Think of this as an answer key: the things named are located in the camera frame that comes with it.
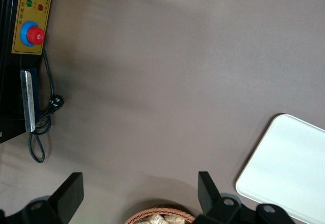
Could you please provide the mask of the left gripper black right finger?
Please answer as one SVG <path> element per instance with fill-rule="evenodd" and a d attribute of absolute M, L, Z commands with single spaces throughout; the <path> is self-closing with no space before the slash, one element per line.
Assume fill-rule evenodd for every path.
<path fill-rule="evenodd" d="M 210 174 L 198 173 L 198 199 L 202 209 L 194 223 L 294 223 L 281 207 L 259 204 L 249 209 L 230 196 L 221 196 Z"/>

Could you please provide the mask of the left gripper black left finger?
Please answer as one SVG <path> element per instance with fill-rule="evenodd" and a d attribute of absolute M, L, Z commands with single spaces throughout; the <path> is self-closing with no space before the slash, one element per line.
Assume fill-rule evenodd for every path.
<path fill-rule="evenodd" d="M 74 172 L 52 195 L 30 201 L 7 223 L 69 223 L 83 200 L 83 173 Z"/>

